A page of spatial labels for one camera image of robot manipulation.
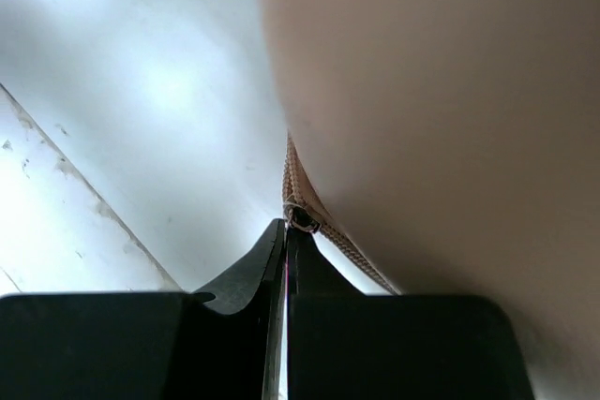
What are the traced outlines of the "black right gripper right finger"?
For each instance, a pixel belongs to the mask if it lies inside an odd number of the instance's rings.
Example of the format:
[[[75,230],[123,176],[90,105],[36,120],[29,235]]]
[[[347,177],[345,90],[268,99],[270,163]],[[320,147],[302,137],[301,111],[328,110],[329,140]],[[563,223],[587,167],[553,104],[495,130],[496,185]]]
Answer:
[[[510,320],[469,295],[366,295],[286,234],[291,399],[531,399]]]

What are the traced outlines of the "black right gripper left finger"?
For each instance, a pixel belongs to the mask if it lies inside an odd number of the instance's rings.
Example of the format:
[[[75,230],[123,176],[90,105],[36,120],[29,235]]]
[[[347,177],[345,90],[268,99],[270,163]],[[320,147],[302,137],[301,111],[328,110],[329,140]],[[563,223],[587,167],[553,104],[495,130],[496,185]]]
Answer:
[[[5,399],[275,399],[285,224],[202,288],[11,294]]]

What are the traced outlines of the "pink hard-shell suitcase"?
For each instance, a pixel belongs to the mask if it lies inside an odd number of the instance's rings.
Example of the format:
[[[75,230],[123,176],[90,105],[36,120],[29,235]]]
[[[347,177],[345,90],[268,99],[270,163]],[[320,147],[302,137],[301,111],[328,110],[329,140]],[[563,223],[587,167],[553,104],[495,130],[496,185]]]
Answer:
[[[599,0],[262,0],[334,223],[403,292],[510,315],[537,393],[599,395]]]

